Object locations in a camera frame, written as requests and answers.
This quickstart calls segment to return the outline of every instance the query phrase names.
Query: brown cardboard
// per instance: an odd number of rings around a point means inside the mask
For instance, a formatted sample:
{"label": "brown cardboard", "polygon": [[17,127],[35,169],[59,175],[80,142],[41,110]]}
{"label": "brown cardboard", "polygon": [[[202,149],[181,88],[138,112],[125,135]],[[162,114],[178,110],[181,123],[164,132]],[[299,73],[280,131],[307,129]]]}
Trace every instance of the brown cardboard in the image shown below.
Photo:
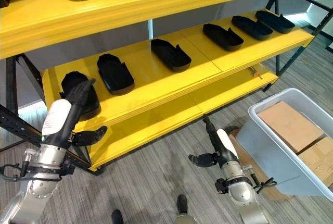
{"label": "brown cardboard", "polygon": [[333,139],[325,137],[298,156],[322,182],[333,183]]}
{"label": "brown cardboard", "polygon": [[[239,144],[236,140],[236,135],[239,130],[235,130],[229,135],[229,138],[232,142],[232,144],[235,147],[235,150],[238,154],[239,162],[242,166],[246,166],[251,164],[254,170],[254,173],[256,174],[258,180],[260,182],[265,182],[269,178],[265,174],[265,172],[258,166],[258,164],[252,159],[252,157],[249,155],[248,152],[243,148],[242,145]],[[271,188],[265,188],[262,191],[270,200],[284,200],[284,199],[289,199],[292,197],[292,195],[286,195],[282,194],[276,187],[271,187]]]}
{"label": "brown cardboard", "polygon": [[285,102],[279,102],[258,115],[295,153],[324,134]]}

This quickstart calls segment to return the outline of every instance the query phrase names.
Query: small orange object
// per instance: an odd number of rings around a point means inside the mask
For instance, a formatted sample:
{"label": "small orange object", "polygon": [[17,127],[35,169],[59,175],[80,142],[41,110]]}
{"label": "small orange object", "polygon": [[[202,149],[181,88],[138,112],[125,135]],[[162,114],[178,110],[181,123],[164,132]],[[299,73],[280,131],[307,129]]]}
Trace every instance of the small orange object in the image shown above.
{"label": "small orange object", "polygon": [[256,71],[252,66],[248,68],[249,70],[251,70],[252,74],[254,77],[257,77],[259,76],[259,72]]}

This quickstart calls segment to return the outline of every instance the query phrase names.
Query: cardboard box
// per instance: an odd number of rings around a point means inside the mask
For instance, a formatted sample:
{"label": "cardboard box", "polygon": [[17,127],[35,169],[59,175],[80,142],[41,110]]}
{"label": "cardboard box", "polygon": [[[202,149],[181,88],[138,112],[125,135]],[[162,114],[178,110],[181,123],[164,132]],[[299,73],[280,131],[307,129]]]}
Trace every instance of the cardboard box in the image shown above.
{"label": "cardboard box", "polygon": [[333,184],[333,139],[328,136],[321,139],[298,157],[325,185]]}
{"label": "cardboard box", "polygon": [[296,154],[324,134],[285,102],[279,102],[258,115]]}

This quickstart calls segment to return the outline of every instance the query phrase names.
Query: gray carpet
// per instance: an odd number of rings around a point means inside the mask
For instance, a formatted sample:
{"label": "gray carpet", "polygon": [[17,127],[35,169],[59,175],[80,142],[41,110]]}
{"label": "gray carpet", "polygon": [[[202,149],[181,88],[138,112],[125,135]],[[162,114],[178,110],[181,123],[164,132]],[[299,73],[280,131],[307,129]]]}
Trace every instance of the gray carpet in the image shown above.
{"label": "gray carpet", "polygon": [[[211,120],[219,128],[241,127],[248,119],[249,106],[290,87],[300,89],[333,115],[333,54],[325,50],[329,43],[319,36],[267,93],[258,90],[216,110]],[[293,52],[283,54],[281,62]],[[274,59],[264,64],[275,70]],[[41,121],[35,123],[40,127]],[[0,164],[21,162],[27,146],[1,153]],[[123,212],[125,223],[173,223],[180,193],[187,195],[189,213],[199,223],[241,223],[228,197],[216,193],[214,182],[221,176],[218,166],[198,168],[187,159],[190,153],[211,151],[204,125],[197,120],[117,159],[99,177],[77,169],[73,176],[64,177],[40,223],[110,223],[116,208]],[[0,210],[18,187],[0,181]],[[261,194],[260,201],[274,223],[333,223],[333,204],[323,197],[295,196],[273,202]]]}

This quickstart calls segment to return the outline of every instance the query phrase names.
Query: gray plastic bin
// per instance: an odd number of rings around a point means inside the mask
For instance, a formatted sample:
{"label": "gray plastic bin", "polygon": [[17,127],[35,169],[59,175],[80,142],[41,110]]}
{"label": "gray plastic bin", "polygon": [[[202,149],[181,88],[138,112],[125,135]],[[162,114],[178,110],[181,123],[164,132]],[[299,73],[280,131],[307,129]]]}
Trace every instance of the gray plastic bin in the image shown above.
{"label": "gray plastic bin", "polygon": [[281,101],[304,114],[328,136],[333,137],[333,117],[301,91],[291,88],[251,106],[251,119],[238,132],[237,141],[268,177],[274,177],[281,193],[325,196],[333,201],[333,192],[258,116],[258,113]]}

